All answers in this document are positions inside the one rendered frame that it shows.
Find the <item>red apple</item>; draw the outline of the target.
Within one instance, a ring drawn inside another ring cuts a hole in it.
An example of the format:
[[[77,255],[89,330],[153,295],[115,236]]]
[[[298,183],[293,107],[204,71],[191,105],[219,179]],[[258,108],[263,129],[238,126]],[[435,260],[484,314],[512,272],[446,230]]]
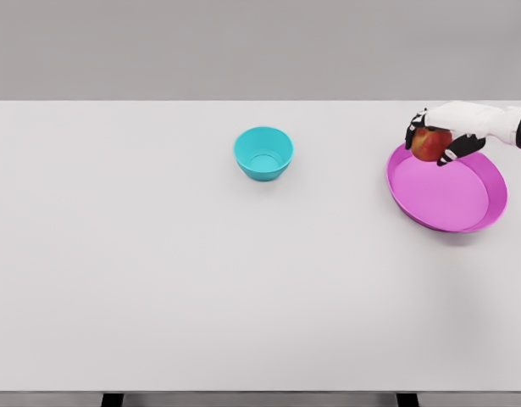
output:
[[[447,130],[417,128],[411,143],[412,155],[421,161],[438,161],[452,142],[452,133]]]

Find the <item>blue bowl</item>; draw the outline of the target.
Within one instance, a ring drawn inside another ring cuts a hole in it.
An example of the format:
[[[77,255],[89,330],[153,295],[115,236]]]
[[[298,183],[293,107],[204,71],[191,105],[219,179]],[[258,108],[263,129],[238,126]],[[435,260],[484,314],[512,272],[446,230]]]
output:
[[[236,163],[254,181],[278,178],[288,168],[294,152],[291,138],[270,126],[257,126],[242,132],[233,145]]]

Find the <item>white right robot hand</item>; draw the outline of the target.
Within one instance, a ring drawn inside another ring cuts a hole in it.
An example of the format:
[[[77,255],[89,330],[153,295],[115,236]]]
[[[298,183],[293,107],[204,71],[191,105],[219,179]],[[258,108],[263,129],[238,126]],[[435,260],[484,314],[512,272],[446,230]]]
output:
[[[480,103],[452,101],[419,111],[411,119],[405,136],[405,149],[410,150],[419,129],[449,131],[457,138],[437,154],[436,164],[444,166],[476,153],[485,146],[491,116],[496,108]]]

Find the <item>pink plate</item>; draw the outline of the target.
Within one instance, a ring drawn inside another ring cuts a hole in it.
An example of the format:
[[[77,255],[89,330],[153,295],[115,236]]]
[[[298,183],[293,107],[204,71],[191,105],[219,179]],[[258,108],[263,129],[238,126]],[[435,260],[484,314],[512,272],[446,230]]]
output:
[[[386,162],[385,178],[399,208],[437,231],[480,231],[501,218],[507,207],[507,183],[482,153],[439,167],[416,159],[400,145]]]

